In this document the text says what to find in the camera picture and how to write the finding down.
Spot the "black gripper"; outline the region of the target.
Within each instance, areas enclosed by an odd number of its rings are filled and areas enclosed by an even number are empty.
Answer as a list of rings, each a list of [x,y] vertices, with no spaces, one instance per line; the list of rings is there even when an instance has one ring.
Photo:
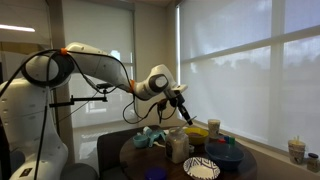
[[[186,108],[183,105],[183,103],[185,102],[185,99],[179,90],[174,91],[174,97],[170,98],[169,102],[172,107],[177,108],[181,112],[182,116],[187,121],[188,125],[193,124],[188,111],[186,110]]]

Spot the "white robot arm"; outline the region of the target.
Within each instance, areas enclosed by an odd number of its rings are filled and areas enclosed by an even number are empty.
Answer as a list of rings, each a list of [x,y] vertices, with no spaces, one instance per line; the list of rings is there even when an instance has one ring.
[[[74,42],[62,49],[48,49],[29,55],[17,69],[22,76],[12,76],[1,85],[1,119],[9,144],[20,150],[25,162],[9,180],[60,180],[68,158],[68,148],[59,137],[50,107],[52,90],[67,84],[74,74],[83,76],[80,91],[88,88],[106,94],[92,82],[98,79],[107,87],[121,89],[147,101],[162,93],[179,109],[186,121],[190,115],[183,106],[186,89],[173,79],[169,69],[155,66],[142,82],[128,77],[117,58],[89,45]]]

